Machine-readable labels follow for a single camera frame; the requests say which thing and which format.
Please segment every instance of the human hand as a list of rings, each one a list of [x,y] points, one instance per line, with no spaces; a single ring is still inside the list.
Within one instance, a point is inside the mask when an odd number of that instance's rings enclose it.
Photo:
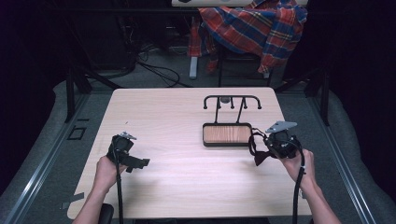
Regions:
[[[303,153],[305,159],[305,175],[303,175],[300,188],[304,191],[307,188],[314,187],[317,183],[315,179],[314,153],[307,149],[303,149]],[[296,156],[292,159],[279,159],[285,166],[291,179],[293,179],[294,181],[297,180],[297,176],[300,172],[301,159],[302,157],[300,151],[297,151]]]
[[[127,168],[120,164],[120,174]],[[96,174],[93,181],[92,190],[99,190],[108,193],[110,188],[116,183],[116,165],[107,157],[101,157],[96,163]]]

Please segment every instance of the red plaid fabric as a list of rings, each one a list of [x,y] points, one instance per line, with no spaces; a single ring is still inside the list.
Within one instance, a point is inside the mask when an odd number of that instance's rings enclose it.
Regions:
[[[255,0],[240,9],[199,10],[203,21],[193,22],[188,55],[214,54],[217,41],[234,52],[260,56],[261,73],[286,62],[301,39],[307,15],[295,0]]]

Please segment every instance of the plaid shirt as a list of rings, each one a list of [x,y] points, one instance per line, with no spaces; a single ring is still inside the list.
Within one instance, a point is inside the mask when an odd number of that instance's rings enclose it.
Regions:
[[[216,54],[215,39],[236,53],[262,58],[258,72],[286,62],[303,34],[307,11],[295,0],[254,0],[244,8],[199,8],[194,20],[188,55]]]

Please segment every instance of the forearm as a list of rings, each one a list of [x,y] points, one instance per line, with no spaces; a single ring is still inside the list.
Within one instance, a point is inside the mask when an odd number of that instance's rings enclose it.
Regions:
[[[100,216],[103,201],[105,200],[107,191],[101,189],[92,189],[87,200],[78,213],[74,224],[78,223],[94,223],[97,224]]]
[[[303,192],[311,208],[312,218],[315,224],[341,223],[334,211],[330,208],[318,185],[313,184],[311,187],[303,189]]]

